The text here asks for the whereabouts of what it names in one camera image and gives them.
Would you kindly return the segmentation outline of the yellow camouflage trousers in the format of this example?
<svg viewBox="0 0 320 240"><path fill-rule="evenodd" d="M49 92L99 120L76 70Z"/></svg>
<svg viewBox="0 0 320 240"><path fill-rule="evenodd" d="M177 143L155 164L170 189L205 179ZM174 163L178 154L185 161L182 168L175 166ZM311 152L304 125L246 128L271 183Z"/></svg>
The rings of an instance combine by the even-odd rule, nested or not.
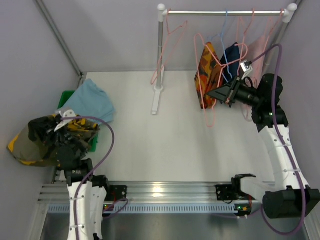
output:
<svg viewBox="0 0 320 240"><path fill-rule="evenodd" d="M56 127L55 114L31 120L27 126L8 144L7 149L13 157L25 166L34 167L58 167L57 150L58 147L44 146L45 126ZM93 136L99 133L100 127L97 123L87 119L73 119L66 125L71 134L72 127L79 131L89 132ZM88 152L86 142L74 136L74 140Z"/></svg>

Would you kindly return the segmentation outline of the light blue trousers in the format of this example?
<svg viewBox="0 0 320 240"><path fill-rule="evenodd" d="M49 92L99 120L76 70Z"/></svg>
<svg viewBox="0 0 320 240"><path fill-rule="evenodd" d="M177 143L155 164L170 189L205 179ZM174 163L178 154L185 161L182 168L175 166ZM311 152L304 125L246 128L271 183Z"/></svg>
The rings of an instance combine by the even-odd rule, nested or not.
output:
<svg viewBox="0 0 320 240"><path fill-rule="evenodd" d="M72 109L77 115L95 117L106 123L114 120L116 111L107 93L91 79L86 79L63 107Z"/></svg>

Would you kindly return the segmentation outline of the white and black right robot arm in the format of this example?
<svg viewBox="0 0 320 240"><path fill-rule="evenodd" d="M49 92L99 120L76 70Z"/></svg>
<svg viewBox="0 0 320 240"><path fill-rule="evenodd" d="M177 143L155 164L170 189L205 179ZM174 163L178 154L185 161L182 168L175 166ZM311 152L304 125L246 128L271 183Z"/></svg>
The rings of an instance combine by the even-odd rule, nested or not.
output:
<svg viewBox="0 0 320 240"><path fill-rule="evenodd" d="M238 174L232 184L239 194L260 202L270 219L306 217L320 201L320 191L310 187L295 157L289 122L279 106L282 91L282 78L267 73L257 88L236 76L206 93L229 106L240 102L251 107L252 121L267 149L275 185L264 184L253 174Z"/></svg>

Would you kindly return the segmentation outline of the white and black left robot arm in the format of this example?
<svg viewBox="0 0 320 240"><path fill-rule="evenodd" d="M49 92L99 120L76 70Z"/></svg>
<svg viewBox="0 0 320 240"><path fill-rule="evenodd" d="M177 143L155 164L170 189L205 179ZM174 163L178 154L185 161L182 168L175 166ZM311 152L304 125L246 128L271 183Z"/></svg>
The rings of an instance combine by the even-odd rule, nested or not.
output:
<svg viewBox="0 0 320 240"><path fill-rule="evenodd" d="M69 240L102 240L104 201L108 194L108 179L94 175L84 147L70 137L70 143L59 144L56 152L58 168L64 172L69 199Z"/></svg>

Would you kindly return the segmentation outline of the orange camouflage trousers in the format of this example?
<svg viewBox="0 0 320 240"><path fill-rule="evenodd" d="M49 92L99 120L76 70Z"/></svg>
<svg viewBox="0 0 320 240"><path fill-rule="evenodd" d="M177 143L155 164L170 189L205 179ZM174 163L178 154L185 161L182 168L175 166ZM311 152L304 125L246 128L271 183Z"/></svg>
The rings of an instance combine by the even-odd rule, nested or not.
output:
<svg viewBox="0 0 320 240"><path fill-rule="evenodd" d="M218 61L218 56L211 42L207 42L203 49L198 71L195 75L195 88L201 109L209 109L214 103L215 99L206 96L206 93L216 88L219 88L223 80L220 80L220 73L222 66Z"/></svg>

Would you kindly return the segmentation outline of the navy blue trousers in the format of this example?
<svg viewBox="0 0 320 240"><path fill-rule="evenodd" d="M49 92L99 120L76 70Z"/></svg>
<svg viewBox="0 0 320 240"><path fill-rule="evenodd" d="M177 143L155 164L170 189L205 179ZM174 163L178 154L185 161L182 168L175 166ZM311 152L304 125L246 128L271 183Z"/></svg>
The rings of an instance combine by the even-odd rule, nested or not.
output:
<svg viewBox="0 0 320 240"><path fill-rule="evenodd" d="M224 83L231 81L232 78L238 74L239 61L234 63L230 62L238 60L240 56L238 42L235 42L224 51L224 54L220 59L222 65L228 64L228 66L223 69L222 80Z"/></svg>

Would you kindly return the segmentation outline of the light blue hanger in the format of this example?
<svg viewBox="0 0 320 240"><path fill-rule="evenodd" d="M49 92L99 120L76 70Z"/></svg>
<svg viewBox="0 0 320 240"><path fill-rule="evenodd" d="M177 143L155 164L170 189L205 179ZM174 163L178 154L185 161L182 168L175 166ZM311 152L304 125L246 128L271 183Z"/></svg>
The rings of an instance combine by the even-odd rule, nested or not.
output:
<svg viewBox="0 0 320 240"><path fill-rule="evenodd" d="M226 67L227 67L227 73L232 78L233 75L230 72L230 64L229 64L229 61L228 61L228 58L227 58L227 54L226 54L227 48L225 47L225 44L224 44L224 35L225 35L225 30L226 30L226 24L227 24L227 21L228 21L228 14L229 14L229 12L226 9L225 10L224 23L223 23L222 30L220 31L220 33L218 33L216 35L207 36L206 37L206 41L207 42L213 42L214 38L219 37L221 45L222 45L222 49L223 49L223 56L224 56L225 64L226 64Z"/></svg>

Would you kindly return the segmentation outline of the green plastic bin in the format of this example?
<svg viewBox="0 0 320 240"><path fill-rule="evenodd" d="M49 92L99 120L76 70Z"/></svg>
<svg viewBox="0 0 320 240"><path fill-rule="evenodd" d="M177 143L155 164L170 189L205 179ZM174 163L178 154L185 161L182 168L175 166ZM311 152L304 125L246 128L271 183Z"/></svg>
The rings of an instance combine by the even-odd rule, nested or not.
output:
<svg viewBox="0 0 320 240"><path fill-rule="evenodd" d="M65 90L62 92L62 95L60 97L57 109L63 108L66 104L66 102L71 98L71 96L75 93L74 90ZM86 142L88 152L95 152L97 149L98 144L98 136L99 133L97 132L95 135L92 135L88 131L85 132L84 130L79 131L79 129L76 129L75 127L71 128L71 134L74 136L77 136L82 141Z"/></svg>

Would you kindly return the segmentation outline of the silver white clothes rack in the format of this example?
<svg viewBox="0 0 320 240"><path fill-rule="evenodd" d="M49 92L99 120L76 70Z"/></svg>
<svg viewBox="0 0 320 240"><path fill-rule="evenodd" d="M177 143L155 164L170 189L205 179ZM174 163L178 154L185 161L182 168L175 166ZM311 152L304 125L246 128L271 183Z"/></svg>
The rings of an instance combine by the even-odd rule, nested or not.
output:
<svg viewBox="0 0 320 240"><path fill-rule="evenodd" d="M186 15L186 16L230 16L230 17L244 17L244 16L255 16L255 17L272 17L281 16L282 22L289 24L293 18L295 12L298 9L297 3L291 3L286 8L275 11L174 11L166 8L164 4L159 4L157 6L157 19L158 19L158 40L157 40L157 65L156 70L151 78L151 84L154 85L154 96L151 108L151 114L153 116L157 115L159 112L159 105L161 99L161 93L163 91L163 73L165 64L163 63L163 55L165 51L165 46L168 43L168 38L164 40L164 26L165 20L169 15Z"/></svg>

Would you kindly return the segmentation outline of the aluminium mounting rail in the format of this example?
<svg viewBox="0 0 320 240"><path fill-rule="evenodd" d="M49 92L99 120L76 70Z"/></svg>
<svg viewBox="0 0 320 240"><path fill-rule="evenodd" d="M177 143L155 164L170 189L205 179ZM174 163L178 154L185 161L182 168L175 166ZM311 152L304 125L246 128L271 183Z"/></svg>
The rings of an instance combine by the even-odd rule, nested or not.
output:
<svg viewBox="0 0 320 240"><path fill-rule="evenodd" d="M119 181L110 182L106 186L102 183L93 183L89 190L89 183L80 187L78 197L82 198L85 193L91 193L93 199L98 195L105 195L105 203L113 203L117 200L127 198L129 201L138 204L179 204L179 203L213 203L230 202L234 190L231 182L133 182ZM68 184L58 182L45 184L40 189L37 201L39 203L69 203L74 198L77 186L74 186L74 193L69 195Z"/></svg>

